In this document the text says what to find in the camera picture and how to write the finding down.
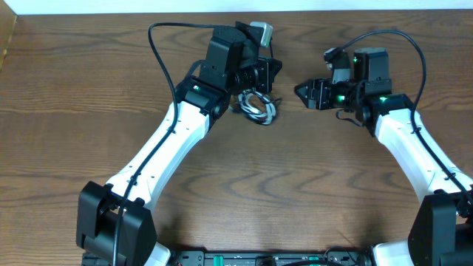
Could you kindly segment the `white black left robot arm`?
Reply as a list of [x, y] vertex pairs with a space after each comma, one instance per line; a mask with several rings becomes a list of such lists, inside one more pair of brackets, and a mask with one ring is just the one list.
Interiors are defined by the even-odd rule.
[[267, 126], [277, 116], [270, 96], [282, 63], [260, 54], [271, 48], [273, 28], [254, 21], [212, 25], [206, 57], [195, 61], [142, 149], [106, 184], [87, 183], [79, 194], [77, 246], [84, 265], [166, 265], [171, 251], [157, 241], [153, 213], [187, 153], [228, 111]]

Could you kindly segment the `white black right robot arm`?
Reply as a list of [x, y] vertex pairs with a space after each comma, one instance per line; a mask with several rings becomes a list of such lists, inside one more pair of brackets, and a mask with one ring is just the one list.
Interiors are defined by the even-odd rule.
[[392, 93], [384, 48], [324, 54], [331, 78], [309, 79], [294, 88], [308, 109], [339, 109], [384, 145], [421, 204], [407, 239], [377, 244], [361, 265], [471, 265], [472, 179], [425, 130], [405, 94]]

